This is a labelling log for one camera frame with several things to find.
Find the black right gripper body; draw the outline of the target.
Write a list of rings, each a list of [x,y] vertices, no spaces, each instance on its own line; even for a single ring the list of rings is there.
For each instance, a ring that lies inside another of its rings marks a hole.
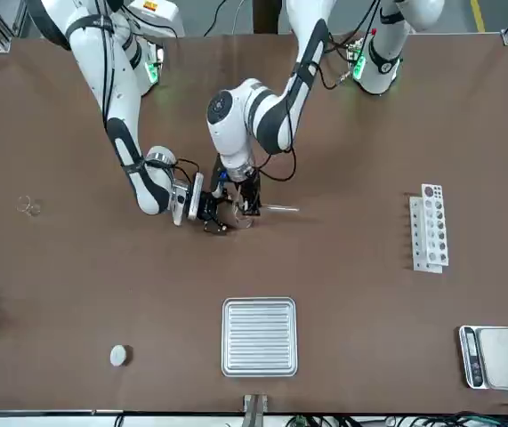
[[[218,199],[211,192],[201,191],[198,203],[198,219],[203,222],[217,222]]]

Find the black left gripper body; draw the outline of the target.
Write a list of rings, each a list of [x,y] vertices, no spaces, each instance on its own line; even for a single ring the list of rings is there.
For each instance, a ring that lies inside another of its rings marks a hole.
[[[214,169],[211,177],[211,193],[221,196],[227,186],[233,186],[239,193],[254,194],[260,188],[260,174],[256,169],[246,173],[245,179],[231,178],[224,168]]]

